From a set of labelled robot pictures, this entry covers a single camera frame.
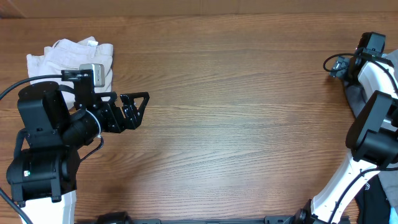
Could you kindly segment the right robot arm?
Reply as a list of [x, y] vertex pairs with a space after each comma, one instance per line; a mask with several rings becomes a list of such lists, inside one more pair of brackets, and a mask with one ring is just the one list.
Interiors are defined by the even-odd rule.
[[287, 223], [339, 223], [366, 183], [397, 163], [397, 75], [383, 56], [385, 43], [384, 34], [365, 32], [354, 53], [333, 56], [328, 73], [345, 84], [346, 98], [357, 104], [346, 135], [348, 151], [325, 188]]

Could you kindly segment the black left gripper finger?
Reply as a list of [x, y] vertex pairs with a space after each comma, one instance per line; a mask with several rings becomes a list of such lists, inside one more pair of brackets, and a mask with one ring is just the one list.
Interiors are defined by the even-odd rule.
[[[126, 129], [138, 128], [142, 123], [145, 108], [150, 99], [149, 93], [126, 93], [121, 94], [120, 97], [123, 103], [122, 109], [125, 115], [124, 124]], [[134, 101], [137, 98], [142, 98], [142, 102], [139, 107], [136, 106], [136, 102]]]
[[101, 100], [102, 102], [114, 103], [118, 95], [116, 92], [103, 92], [103, 93], [96, 93], [95, 97], [97, 100]]

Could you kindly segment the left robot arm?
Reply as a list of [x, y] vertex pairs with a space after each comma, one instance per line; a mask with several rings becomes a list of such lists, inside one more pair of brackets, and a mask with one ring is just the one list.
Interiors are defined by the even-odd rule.
[[24, 123], [6, 171], [11, 195], [3, 199], [23, 223], [73, 223], [79, 149], [101, 133], [121, 133], [142, 123], [147, 92], [95, 93], [93, 84], [73, 88], [56, 82], [29, 85], [17, 107]]

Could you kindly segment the grey shorts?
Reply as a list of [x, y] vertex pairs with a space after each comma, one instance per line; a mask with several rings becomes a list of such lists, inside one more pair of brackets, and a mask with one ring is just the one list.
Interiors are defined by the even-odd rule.
[[[394, 93], [387, 75], [371, 62], [365, 64], [364, 72], [360, 71], [359, 80], [362, 81], [360, 86], [349, 86], [348, 82], [345, 82], [345, 95], [355, 117], [359, 115], [371, 93], [375, 90], [383, 91], [397, 98], [397, 93]], [[397, 171], [381, 172], [378, 177], [391, 205], [397, 206]]]

